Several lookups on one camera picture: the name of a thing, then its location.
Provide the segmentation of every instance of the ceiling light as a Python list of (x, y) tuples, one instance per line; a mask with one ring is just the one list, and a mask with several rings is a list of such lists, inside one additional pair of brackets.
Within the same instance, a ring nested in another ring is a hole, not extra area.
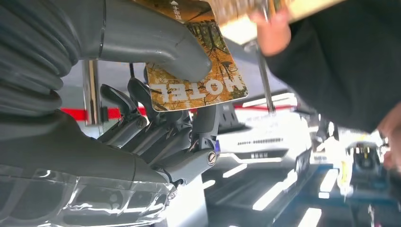
[(215, 183), (216, 183), (215, 180), (206, 181), (205, 183), (203, 183), (203, 189), (207, 189), (207, 188), (213, 186)]
[(264, 210), (282, 191), (283, 182), (278, 182), (256, 201), (252, 209), (259, 211)]
[(299, 223), (298, 227), (316, 227), (321, 215), (321, 209), (309, 208), (305, 212), (305, 215)]
[(331, 192), (334, 184), (336, 183), (338, 174), (339, 172), (337, 169), (330, 169), (329, 171), (327, 171), (326, 176), (324, 177), (322, 183), (320, 184), (320, 191)]
[(223, 178), (231, 177), (234, 174), (237, 174), (248, 167), (248, 164), (239, 165), (233, 169), (228, 170), (227, 172), (223, 173)]

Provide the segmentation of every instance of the bolt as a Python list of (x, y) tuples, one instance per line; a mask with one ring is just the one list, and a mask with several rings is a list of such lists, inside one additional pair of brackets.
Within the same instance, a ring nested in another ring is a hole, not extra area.
[(208, 155), (208, 164), (210, 166), (214, 165), (216, 163), (216, 159), (217, 159), (216, 153), (214, 151), (211, 151)]
[(146, 119), (144, 117), (141, 117), (137, 122), (137, 126), (138, 128), (143, 129), (147, 125), (147, 123), (148, 122), (146, 121)]

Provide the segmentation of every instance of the robotic hand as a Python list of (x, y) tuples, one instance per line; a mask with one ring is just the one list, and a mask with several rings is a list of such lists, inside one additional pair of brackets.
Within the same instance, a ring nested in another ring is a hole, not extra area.
[(78, 60), (153, 62), (177, 78), (203, 79), (211, 62), (184, 25), (127, 0), (13, 0), (0, 1), (0, 28), (0, 226), (151, 224), (174, 195), (171, 183), (215, 163), (216, 107), (198, 111), (182, 150), (174, 138), (191, 131), (185, 114), (156, 115), (152, 125), (170, 125), (156, 128), (171, 147), (151, 143), (142, 153), (116, 147), (153, 127), (135, 126), (141, 116), (118, 91), (103, 88), (124, 119), (100, 140), (58, 110), (55, 90)]

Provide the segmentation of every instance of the card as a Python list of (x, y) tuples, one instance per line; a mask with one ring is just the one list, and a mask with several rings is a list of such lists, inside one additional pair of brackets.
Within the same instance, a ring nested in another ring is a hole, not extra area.
[(198, 83), (180, 80), (153, 63), (147, 63), (153, 108), (176, 111), (229, 102), (248, 96), (210, 5), (195, 0), (135, 0), (183, 23), (212, 61), (212, 69)]

